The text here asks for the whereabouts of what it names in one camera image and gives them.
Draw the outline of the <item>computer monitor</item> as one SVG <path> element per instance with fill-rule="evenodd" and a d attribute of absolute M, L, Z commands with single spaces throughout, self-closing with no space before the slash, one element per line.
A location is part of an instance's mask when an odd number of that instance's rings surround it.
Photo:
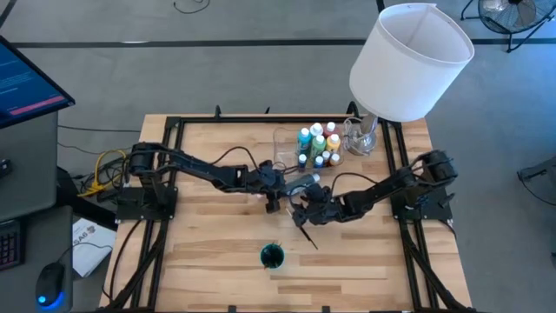
<path fill-rule="evenodd" d="M 75 104 L 68 92 L 0 36 L 0 129 Z"/>

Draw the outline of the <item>black computer mouse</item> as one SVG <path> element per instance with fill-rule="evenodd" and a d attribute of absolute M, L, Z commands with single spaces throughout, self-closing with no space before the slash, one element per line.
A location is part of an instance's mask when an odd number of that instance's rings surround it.
<path fill-rule="evenodd" d="M 54 310 L 62 304 L 64 275 L 60 262 L 49 263 L 41 270 L 35 287 L 36 304 L 41 310 Z"/>

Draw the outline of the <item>clear plastic bin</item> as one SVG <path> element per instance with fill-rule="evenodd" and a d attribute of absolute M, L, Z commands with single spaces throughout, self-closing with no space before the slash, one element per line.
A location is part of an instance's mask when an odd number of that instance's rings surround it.
<path fill-rule="evenodd" d="M 322 170 L 326 167 L 335 167 L 335 166 L 330 166 L 328 161 L 324 162 L 324 166 L 322 168 L 315 168 L 314 167 L 314 160 L 311 160 L 310 157 L 310 151 L 307 153 L 307 164 L 306 164 L 306 168 L 305 169 L 299 169 L 298 168 L 298 154 L 296 153 L 296 145 L 297 145 L 297 134 L 299 132 L 299 129 L 295 129 L 295 130 L 291 130 L 291 129 L 286 129 L 283 127 L 279 127 L 277 129 L 275 129 L 274 134 L 273 134 L 273 142 L 274 142 L 274 162 L 275 163 L 279 163 L 282 162 L 284 163 L 284 169 L 286 168 L 290 168 L 290 169 L 296 169 L 298 171 L 304 171 L 304 170 Z M 340 166 L 341 164 L 344 163 L 345 161 L 345 157 L 343 156 L 343 152 L 344 149 L 342 148 L 342 140 L 341 140 L 341 147 L 340 150 L 337 154 L 340 155 L 341 160 L 340 160 L 340 164 L 337 166 Z"/>

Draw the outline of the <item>thin black paint brush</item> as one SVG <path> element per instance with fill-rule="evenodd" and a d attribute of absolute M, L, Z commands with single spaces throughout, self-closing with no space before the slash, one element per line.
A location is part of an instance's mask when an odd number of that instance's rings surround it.
<path fill-rule="evenodd" d="M 300 226 L 294 219 L 294 214 L 292 213 L 292 211 L 290 211 L 289 209 L 286 209 L 286 212 L 290 215 L 290 217 L 292 218 L 292 220 L 294 221 L 295 227 L 302 233 L 302 235 L 304 235 L 304 237 L 313 245 L 313 247 L 318 250 L 318 247 L 316 245 L 316 243 L 313 241 L 313 239 L 309 236 L 309 234 L 303 229 L 302 226 Z"/>

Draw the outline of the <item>teal paint bottle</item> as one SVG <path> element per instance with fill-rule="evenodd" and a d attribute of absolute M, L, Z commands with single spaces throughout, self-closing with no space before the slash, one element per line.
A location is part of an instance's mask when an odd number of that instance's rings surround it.
<path fill-rule="evenodd" d="M 312 134 L 308 128 L 302 128 L 297 134 L 296 153 L 298 155 L 305 154 L 310 151 L 312 142 Z"/>

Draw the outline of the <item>black keyboard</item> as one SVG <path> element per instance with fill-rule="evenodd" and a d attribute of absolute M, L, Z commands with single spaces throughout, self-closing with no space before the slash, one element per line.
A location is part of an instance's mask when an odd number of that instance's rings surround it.
<path fill-rule="evenodd" d="M 18 220 L 0 223 L 0 271 L 24 262 L 23 227 Z"/>

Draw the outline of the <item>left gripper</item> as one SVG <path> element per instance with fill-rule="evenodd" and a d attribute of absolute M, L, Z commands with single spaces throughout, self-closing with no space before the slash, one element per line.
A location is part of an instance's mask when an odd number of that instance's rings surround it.
<path fill-rule="evenodd" d="M 259 164 L 259 167 L 249 173 L 249 190 L 254 194 L 264 195 L 268 202 L 265 205 L 267 213 L 276 213 L 281 209 L 282 197 L 292 198 L 299 192 L 285 192 L 286 183 L 293 182 L 298 172 L 283 174 L 276 170 L 271 160 Z"/>

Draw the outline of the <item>green plastic cup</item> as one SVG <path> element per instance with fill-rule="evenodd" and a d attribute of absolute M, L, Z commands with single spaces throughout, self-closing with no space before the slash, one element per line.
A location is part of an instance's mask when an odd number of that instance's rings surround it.
<path fill-rule="evenodd" d="M 278 269 L 285 260 L 285 252 L 277 243 L 265 245 L 260 252 L 261 264 L 265 269 Z"/>

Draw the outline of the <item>green paint bottle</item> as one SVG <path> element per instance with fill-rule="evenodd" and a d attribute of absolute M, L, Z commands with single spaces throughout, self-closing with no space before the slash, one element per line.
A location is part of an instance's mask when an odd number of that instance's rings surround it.
<path fill-rule="evenodd" d="M 310 149 L 310 159 L 315 160 L 326 149 L 327 141 L 323 135 L 313 137 Z"/>

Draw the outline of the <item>white paper booklet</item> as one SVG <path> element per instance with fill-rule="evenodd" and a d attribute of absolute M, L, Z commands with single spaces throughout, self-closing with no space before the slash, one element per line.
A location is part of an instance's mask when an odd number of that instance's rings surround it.
<path fill-rule="evenodd" d="M 87 277 L 112 251 L 116 232 L 84 218 L 74 222 L 72 230 L 73 270 Z"/>

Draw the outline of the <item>black floor fan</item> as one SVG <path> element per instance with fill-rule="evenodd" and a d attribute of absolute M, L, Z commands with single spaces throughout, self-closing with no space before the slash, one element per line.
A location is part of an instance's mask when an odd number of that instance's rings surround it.
<path fill-rule="evenodd" d="M 469 0 L 460 20 L 480 20 L 491 32 L 507 36 L 511 53 L 556 18 L 556 0 Z"/>

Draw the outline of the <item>grey desk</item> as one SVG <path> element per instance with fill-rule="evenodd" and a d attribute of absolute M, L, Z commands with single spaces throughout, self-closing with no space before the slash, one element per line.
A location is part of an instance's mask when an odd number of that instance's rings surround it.
<path fill-rule="evenodd" d="M 56 203 L 56 113 L 0 130 L 0 157 L 13 171 L 0 178 L 0 224 L 21 225 L 21 263 L 0 270 L 0 313 L 67 313 L 71 300 L 72 210 Z M 62 298 L 48 309 L 36 297 L 40 272 L 50 263 L 64 267 Z"/>

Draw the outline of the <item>black equipment leg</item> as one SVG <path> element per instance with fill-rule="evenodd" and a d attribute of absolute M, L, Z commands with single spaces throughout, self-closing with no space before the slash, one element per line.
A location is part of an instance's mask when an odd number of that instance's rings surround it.
<path fill-rule="evenodd" d="M 517 175 L 522 182 L 528 182 L 537 176 L 548 175 L 550 181 L 556 184 L 556 156 L 532 167 L 519 170 Z"/>

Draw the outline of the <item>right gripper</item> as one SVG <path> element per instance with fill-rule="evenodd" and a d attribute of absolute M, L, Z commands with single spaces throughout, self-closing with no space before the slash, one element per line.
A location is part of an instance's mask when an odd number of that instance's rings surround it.
<path fill-rule="evenodd" d="M 300 199 L 305 203 L 290 203 L 291 216 L 303 226 L 306 222 L 313 225 L 325 225 L 331 222 L 341 223 L 341 205 L 332 198 L 332 190 L 319 184 L 308 186 Z"/>

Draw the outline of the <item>table lamp white shade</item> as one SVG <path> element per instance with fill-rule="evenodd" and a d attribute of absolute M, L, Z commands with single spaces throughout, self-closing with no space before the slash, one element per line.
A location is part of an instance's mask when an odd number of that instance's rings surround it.
<path fill-rule="evenodd" d="M 384 9 L 349 73 L 349 89 L 368 115 L 344 131 L 344 149 L 369 155 L 379 118 L 423 118 L 473 56 L 470 38 L 434 3 Z"/>

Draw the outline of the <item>black aluminium table frame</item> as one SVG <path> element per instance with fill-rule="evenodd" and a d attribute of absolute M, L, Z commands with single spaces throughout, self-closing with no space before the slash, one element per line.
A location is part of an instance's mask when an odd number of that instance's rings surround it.
<path fill-rule="evenodd" d="M 161 143 L 217 166 L 274 162 L 275 129 L 326 123 L 327 115 L 148 115 L 139 143 Z M 423 120 L 380 120 L 369 156 L 343 153 L 340 166 L 319 170 L 334 194 L 366 190 L 434 150 Z M 477 313 L 470 305 L 454 236 L 438 217 L 394 214 L 386 198 L 361 219 L 295 227 L 281 198 L 267 213 L 264 195 L 224 193 L 176 172 L 162 181 L 178 189 L 175 216 L 118 220 L 108 280 L 115 295 L 94 313 Z M 265 269 L 261 249 L 279 244 L 283 265 Z"/>

